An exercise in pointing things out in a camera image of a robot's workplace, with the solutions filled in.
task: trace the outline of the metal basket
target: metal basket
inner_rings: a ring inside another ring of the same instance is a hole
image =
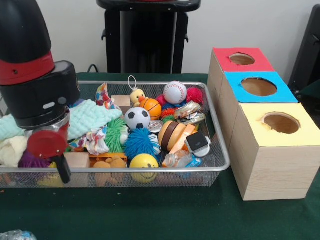
[[[97,88],[103,81],[80,81],[81,98],[95,101]],[[107,82],[108,93],[130,95],[127,82]],[[167,82],[140,82],[137,86],[149,98],[163,93]],[[187,88],[203,92],[203,112],[207,115],[199,130],[212,138],[210,153],[201,167],[193,168],[72,168],[71,181],[63,184],[55,168],[0,168],[0,188],[96,188],[96,187],[210,187],[221,171],[230,166],[230,159],[220,124],[208,88],[199,82],[184,83]],[[161,163],[166,156],[162,152]],[[106,182],[112,176],[116,183]],[[137,182],[134,177],[152,178],[151,182]]]

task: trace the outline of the black and white toy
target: black and white toy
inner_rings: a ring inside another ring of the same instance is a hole
[[[189,152],[198,158],[203,158],[210,152],[210,138],[204,136],[202,132],[197,132],[186,137],[185,144]]]
[[[129,126],[131,131],[135,129],[148,128],[151,118],[147,110],[142,107],[130,108],[124,116],[125,123]]]

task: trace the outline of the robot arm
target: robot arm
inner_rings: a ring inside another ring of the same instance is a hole
[[[52,158],[64,183],[70,113],[80,98],[74,65],[54,62],[46,22],[36,0],[0,0],[0,91],[17,125],[27,130],[27,149]]]

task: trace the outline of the yellow duck toy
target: yellow duck toy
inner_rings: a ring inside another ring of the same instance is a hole
[[[134,81],[135,81],[135,86],[134,88],[132,88],[130,86],[130,78],[133,78]],[[131,99],[131,102],[133,103],[133,106],[136,108],[136,107],[139,107],[140,106],[140,103],[145,100],[145,99],[148,99],[148,97],[146,97],[144,91],[142,91],[141,89],[138,89],[137,88],[137,80],[134,76],[129,76],[128,77],[128,85],[129,87],[132,89],[132,93],[130,94],[130,99]]]

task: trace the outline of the clear plastic bottle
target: clear plastic bottle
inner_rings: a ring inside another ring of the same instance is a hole
[[[185,150],[179,150],[175,154],[165,156],[162,166],[165,168],[192,168],[198,167],[200,164],[200,158]]]
[[[0,240],[37,240],[29,231],[14,230],[0,233]]]

